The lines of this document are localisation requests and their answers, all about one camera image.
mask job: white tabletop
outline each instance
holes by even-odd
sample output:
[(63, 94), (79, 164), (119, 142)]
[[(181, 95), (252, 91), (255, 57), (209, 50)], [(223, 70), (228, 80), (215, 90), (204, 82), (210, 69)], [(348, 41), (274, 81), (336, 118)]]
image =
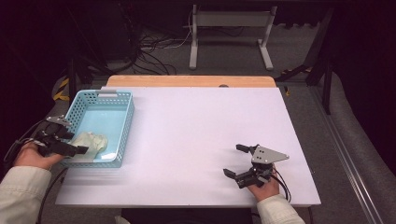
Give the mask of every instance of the white tabletop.
[(105, 207), (253, 207), (223, 169), (251, 167), (236, 144), (288, 154), (276, 163), (292, 205), (320, 204), (315, 183), (278, 88), (142, 88), (118, 169), (69, 169), (57, 204)]

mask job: gray floor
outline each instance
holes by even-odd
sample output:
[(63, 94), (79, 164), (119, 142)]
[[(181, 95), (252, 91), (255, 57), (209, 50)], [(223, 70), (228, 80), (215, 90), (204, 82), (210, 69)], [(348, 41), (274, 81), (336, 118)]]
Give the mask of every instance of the gray floor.
[[(282, 70), (296, 67), (304, 61), (317, 29), (304, 26), (287, 30), (281, 25), (275, 26), (268, 43), (275, 67), (271, 72), (265, 70), (256, 44), (256, 39), (262, 36), (260, 29), (246, 29), (240, 37), (204, 33), (204, 36), (200, 36), (198, 65), (194, 71), (188, 68), (189, 43), (177, 49), (156, 49), (152, 55), (163, 63), (172, 64), (177, 68), (178, 74), (278, 77)], [(313, 219), (315, 223), (322, 224), (370, 223), (350, 183), (350, 176), (339, 159), (336, 144), (320, 112), (321, 108), (316, 104), (313, 92), (321, 91), (321, 87), (306, 87), (300, 82), (303, 79), (304, 75), (293, 78), (292, 82), (288, 82), (290, 96), (283, 95), (322, 201), (322, 205), (312, 207)], [(105, 83), (105, 78), (97, 78), (89, 88), (100, 88)], [(66, 111), (67, 103), (58, 101), (49, 114), (59, 115)], [(383, 223), (396, 223), (396, 193), (393, 190), (396, 178), (382, 162), (353, 116), (337, 76), (334, 76), (332, 82), (331, 111), (330, 119), (361, 174)], [(57, 165), (52, 171), (56, 175), (61, 169)], [(57, 182), (46, 200), (42, 223), (114, 223), (114, 216), (120, 214), (120, 209), (56, 205), (54, 202), (60, 186), (61, 183)], [(297, 208), (297, 211), (306, 223), (310, 223), (307, 208)], [(255, 223), (260, 223), (258, 219), (253, 219)]]

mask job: white sleeve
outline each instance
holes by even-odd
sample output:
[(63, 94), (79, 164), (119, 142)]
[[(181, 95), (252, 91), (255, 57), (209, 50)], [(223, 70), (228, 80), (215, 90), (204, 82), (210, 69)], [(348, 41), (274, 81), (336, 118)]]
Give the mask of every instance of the white sleeve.
[(285, 197), (277, 194), (257, 203), (262, 224), (300, 224), (304, 221)]
[(35, 223), (50, 177), (41, 168), (12, 167), (0, 184), (0, 223)]

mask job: wire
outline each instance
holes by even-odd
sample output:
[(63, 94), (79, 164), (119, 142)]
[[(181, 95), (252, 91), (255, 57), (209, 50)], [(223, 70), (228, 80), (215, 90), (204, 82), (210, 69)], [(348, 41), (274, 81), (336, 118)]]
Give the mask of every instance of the wire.
[(280, 174), (280, 172), (277, 169), (275, 169), (275, 171), (280, 176), (280, 179), (282, 180), (283, 184), (285, 185), (284, 186), (284, 189), (286, 189), (285, 193), (289, 194), (289, 202), (291, 202), (291, 193), (290, 193), (288, 186), (286, 185), (285, 180), (283, 179), (282, 175)]
[(44, 203), (47, 199), (47, 197), (50, 194), (50, 190), (52, 187), (55, 185), (55, 182), (61, 177), (61, 175), (67, 170), (68, 168), (63, 168), (62, 171), (55, 177), (55, 179), (50, 183), (49, 187), (47, 188), (46, 194), (44, 195), (43, 201), (41, 201), (41, 206), (40, 206), (40, 211), (38, 212), (38, 220), (37, 224), (41, 224), (41, 217), (43, 216), (43, 211), (44, 211)]
[(251, 215), (254, 216), (254, 217), (260, 217), (260, 215), (257, 214), (257, 213), (251, 213)]
[(308, 213), (309, 213), (309, 223), (314, 224), (314, 217), (312, 216), (311, 207), (308, 207)]

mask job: basket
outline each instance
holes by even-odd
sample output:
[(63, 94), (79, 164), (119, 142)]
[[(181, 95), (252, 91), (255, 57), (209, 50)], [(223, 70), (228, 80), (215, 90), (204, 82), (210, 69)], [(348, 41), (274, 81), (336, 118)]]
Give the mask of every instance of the basket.
[(107, 147), (93, 161), (67, 158), (61, 164), (66, 167), (121, 167), (133, 113), (131, 91), (79, 91), (65, 117), (72, 123), (68, 130), (75, 137), (82, 132), (103, 134), (107, 137)]

